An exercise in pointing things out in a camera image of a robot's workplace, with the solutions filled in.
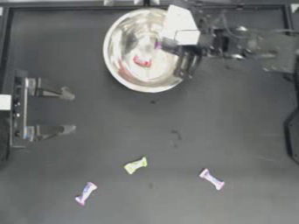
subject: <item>metal bowl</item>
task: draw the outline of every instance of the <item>metal bowl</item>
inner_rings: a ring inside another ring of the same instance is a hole
[[[118,81],[135,91],[157,93],[175,87],[179,57],[157,47],[162,41],[166,10],[129,12],[111,26],[105,40],[105,60]]]

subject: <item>wrapped candy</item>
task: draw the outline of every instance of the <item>wrapped candy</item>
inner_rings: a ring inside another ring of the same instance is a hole
[[[94,183],[89,182],[87,185],[86,185],[86,187],[85,187],[85,190],[83,190],[82,195],[78,196],[78,197],[75,198],[75,200],[77,200],[83,206],[86,205],[86,201],[87,201],[87,199],[89,199],[91,193],[93,193],[97,189],[98,189],[98,186],[97,186]]]
[[[130,163],[130,164],[127,164],[127,165],[125,166],[125,168],[126,168],[126,170],[127,170],[127,172],[129,172],[130,174],[134,174],[135,171],[137,171],[141,167],[147,167],[147,159],[146,159],[146,157],[143,157],[141,160],[138,160],[138,161],[135,161],[135,162],[133,162],[133,163]]]

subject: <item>black table surface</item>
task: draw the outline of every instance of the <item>black table surface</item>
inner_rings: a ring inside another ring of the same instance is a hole
[[[0,171],[2,224],[297,223],[299,167],[283,122],[295,90],[255,61],[206,59],[175,89],[143,94],[107,70],[102,47],[118,10],[18,11],[9,70],[77,94],[30,100],[30,124],[77,124],[75,134],[14,150]],[[229,14],[235,25],[282,28],[279,11]],[[123,165],[147,156],[129,175]],[[226,181],[222,191],[201,170]],[[82,207],[75,196],[93,181]]]

